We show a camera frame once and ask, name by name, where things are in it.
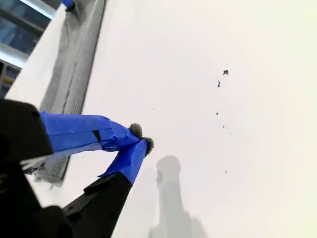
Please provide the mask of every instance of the white table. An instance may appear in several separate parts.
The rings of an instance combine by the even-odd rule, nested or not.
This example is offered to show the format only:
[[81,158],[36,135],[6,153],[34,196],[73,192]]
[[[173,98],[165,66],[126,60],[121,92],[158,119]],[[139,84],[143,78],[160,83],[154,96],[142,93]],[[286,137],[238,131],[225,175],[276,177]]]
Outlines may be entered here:
[[[138,122],[156,145],[113,237],[316,237],[313,9],[309,0],[108,1],[83,113]],[[63,17],[8,98],[39,105]],[[64,206],[114,156],[75,155],[62,187],[32,187],[42,205]]]

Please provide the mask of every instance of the blue painter's tape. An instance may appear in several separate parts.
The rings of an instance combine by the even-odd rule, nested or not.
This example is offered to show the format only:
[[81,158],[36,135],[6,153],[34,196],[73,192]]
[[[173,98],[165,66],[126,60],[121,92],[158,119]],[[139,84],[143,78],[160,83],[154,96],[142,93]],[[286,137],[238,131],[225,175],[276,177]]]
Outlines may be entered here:
[[71,3],[73,2],[73,0],[62,0],[62,3],[66,6],[66,7],[70,7]]
[[147,150],[146,140],[120,150],[107,171],[99,177],[104,177],[116,172],[121,172],[133,185]]
[[[96,143],[104,151],[118,151],[140,140],[128,128],[102,116],[40,114],[54,153],[89,145],[92,149],[87,150],[93,150]],[[100,141],[93,131],[99,132]]]

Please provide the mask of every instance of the blue tape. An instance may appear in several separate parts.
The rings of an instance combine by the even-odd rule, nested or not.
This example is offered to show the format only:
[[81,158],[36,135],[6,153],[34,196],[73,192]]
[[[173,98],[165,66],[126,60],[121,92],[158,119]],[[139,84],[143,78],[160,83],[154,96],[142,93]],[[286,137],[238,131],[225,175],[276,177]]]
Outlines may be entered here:
[[69,7],[72,2],[73,2],[73,0],[62,0],[62,3],[63,3],[66,7]]
[[133,185],[147,150],[146,140],[120,150],[107,171],[99,177],[104,177],[116,172],[121,172]]
[[[89,145],[96,148],[96,143],[104,151],[118,151],[139,141],[128,128],[102,116],[46,112],[40,115],[55,153],[83,146],[90,150]],[[94,130],[99,131],[101,141],[94,135]]]

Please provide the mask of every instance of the blue object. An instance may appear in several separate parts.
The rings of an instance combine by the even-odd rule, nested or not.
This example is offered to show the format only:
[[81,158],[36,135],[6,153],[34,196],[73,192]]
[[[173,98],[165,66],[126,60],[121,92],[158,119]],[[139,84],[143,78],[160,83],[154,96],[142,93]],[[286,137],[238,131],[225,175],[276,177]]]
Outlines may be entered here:
[[[74,154],[82,152],[82,147],[84,150],[118,151],[139,141],[128,128],[102,116],[46,112],[40,115],[54,153]],[[93,131],[99,133],[100,140]]]
[[108,118],[89,115],[40,112],[55,156],[68,156],[87,150],[119,151],[100,177],[121,172],[132,184],[147,150],[147,141]]
[[148,144],[142,139],[138,143],[120,150],[107,171],[99,177],[121,172],[133,185],[145,157]]
[[73,2],[73,0],[62,0],[62,3],[68,8],[70,7],[71,3]]

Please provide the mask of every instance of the gray cloth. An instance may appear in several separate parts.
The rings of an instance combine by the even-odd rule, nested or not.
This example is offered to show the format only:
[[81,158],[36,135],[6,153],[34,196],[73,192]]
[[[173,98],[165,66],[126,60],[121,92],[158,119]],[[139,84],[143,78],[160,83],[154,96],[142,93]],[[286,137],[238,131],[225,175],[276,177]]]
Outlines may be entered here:
[[80,114],[89,83],[106,0],[78,0],[66,14],[53,75],[40,111]]

